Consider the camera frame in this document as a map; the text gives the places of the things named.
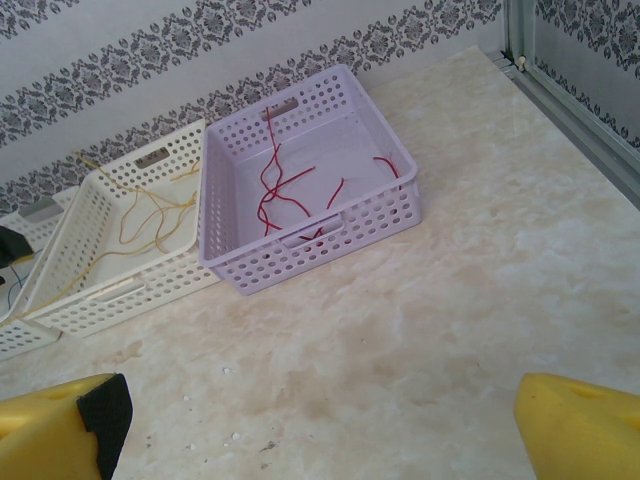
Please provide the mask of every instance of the marble countertop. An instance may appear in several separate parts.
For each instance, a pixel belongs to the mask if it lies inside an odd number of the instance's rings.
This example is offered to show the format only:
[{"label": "marble countertop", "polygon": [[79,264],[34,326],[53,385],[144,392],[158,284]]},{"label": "marble countertop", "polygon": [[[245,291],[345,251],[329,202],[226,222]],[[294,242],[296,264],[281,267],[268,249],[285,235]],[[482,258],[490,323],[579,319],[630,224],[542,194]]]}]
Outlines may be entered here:
[{"label": "marble countertop", "polygon": [[521,376],[640,392],[640,215],[478,50],[371,95],[422,224],[250,297],[214,285],[0,363],[125,374],[115,479],[532,479]]}]

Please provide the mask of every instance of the wall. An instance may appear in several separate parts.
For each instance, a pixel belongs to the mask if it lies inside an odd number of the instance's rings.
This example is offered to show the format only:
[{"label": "wall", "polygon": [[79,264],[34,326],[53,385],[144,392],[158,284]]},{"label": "wall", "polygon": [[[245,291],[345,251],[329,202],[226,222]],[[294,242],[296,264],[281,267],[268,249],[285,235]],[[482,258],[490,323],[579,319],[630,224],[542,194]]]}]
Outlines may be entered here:
[{"label": "wall", "polygon": [[640,0],[537,0],[535,64],[640,154]]},{"label": "wall", "polygon": [[0,213],[79,183],[73,151],[108,162],[335,63],[370,88],[497,51],[501,1],[2,1]]}]

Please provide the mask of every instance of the blue wire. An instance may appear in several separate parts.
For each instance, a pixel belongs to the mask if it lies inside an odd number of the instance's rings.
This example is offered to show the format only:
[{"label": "blue wire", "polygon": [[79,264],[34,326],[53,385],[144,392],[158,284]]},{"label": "blue wire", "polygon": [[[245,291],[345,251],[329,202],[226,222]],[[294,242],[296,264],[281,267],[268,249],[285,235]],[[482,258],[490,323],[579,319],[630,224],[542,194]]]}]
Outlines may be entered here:
[{"label": "blue wire", "polygon": [[13,291],[13,288],[16,285],[20,285],[20,288],[22,288],[21,282],[24,282],[28,276],[29,274],[27,273],[22,279],[20,279],[20,282],[16,281],[13,285],[11,285],[11,288],[9,288],[9,293],[7,293],[7,304],[9,305],[9,310],[11,310],[11,292]]},{"label": "blue wire", "polygon": [[16,269],[13,268],[13,265],[9,265],[9,268],[11,269],[11,271],[13,272],[13,274],[16,276],[16,278],[18,279],[18,283],[20,284],[20,288],[22,288],[22,280],[20,280],[20,275],[18,275],[18,272],[16,272]]},{"label": "blue wire", "polygon": [[[34,252],[33,254],[37,255],[42,250],[43,249],[41,248],[40,250],[38,250],[37,252]],[[20,276],[18,275],[18,272],[16,272],[16,270],[13,268],[13,265],[9,265],[9,268],[18,279],[13,285],[11,285],[11,288],[9,288],[9,293],[7,293],[7,305],[9,305],[9,310],[11,310],[11,292],[13,291],[13,287],[15,287],[16,285],[20,285],[20,289],[22,290],[22,286],[23,286],[22,282],[24,282],[29,277],[29,274],[27,273],[23,278],[20,278]]]}]

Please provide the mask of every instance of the white plastic basket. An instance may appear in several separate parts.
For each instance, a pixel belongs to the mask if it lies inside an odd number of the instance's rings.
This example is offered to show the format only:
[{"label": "white plastic basket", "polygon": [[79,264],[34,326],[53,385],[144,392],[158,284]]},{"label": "white plastic basket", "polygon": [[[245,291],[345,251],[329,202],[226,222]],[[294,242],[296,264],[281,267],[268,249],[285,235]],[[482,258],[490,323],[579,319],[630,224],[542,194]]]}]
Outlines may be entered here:
[{"label": "white plastic basket", "polygon": [[[69,188],[53,195],[58,210],[67,210],[78,187]],[[19,212],[11,213],[0,218],[0,225],[10,228],[24,235],[35,252],[39,252],[37,260],[31,260],[15,266],[17,273],[24,280],[23,287],[16,295],[11,308],[7,303],[9,289],[13,285],[13,277],[9,269],[4,269],[2,275],[8,280],[0,287],[0,324],[19,315],[24,311],[26,299],[33,290],[39,272],[42,270],[52,243],[48,243],[56,231],[56,226],[62,218],[62,213],[33,221],[32,217],[25,218]],[[0,327],[0,360],[5,360],[20,353],[28,352],[44,345],[55,342],[60,337],[60,331],[44,328],[29,321],[14,320]]]},{"label": "white plastic basket", "polygon": [[[190,172],[200,159],[204,127],[204,120],[192,123],[103,170],[124,187],[141,187],[178,204],[188,202],[195,192],[197,201],[199,172],[173,180]],[[38,278],[27,306],[32,311],[28,320],[85,337],[218,281],[198,265],[197,213],[192,206],[184,212],[175,233],[161,243],[167,254],[150,246],[136,255],[109,255],[65,296],[52,301],[104,252],[135,251],[155,238],[160,215],[146,224],[144,221],[157,206],[140,195],[125,220],[123,239],[143,228],[135,240],[120,243],[120,221],[134,200],[135,193],[115,186],[100,171],[85,178]],[[166,212],[161,234],[177,224],[179,213],[180,209]]]},{"label": "white plastic basket", "polygon": [[[266,189],[260,173],[273,146],[285,177],[314,170],[283,187],[292,202],[269,205],[265,234],[257,208]],[[389,164],[376,161],[384,157]],[[200,263],[248,295],[327,263],[422,220],[417,166],[344,65],[255,103],[207,128],[200,206]],[[266,173],[273,187],[278,171]],[[327,210],[328,200],[344,179]],[[311,238],[322,229],[322,235]]]}]

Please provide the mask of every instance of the metal frame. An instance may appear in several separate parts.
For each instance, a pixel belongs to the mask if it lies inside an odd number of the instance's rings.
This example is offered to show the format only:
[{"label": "metal frame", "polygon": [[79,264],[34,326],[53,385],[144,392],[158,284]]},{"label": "metal frame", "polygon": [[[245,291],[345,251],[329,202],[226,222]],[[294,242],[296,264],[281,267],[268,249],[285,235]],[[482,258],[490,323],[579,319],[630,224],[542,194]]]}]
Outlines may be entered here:
[{"label": "metal frame", "polygon": [[534,0],[505,0],[507,52],[525,57],[525,74],[509,77],[559,126],[637,207],[640,152],[614,133],[573,96],[536,67]]}]

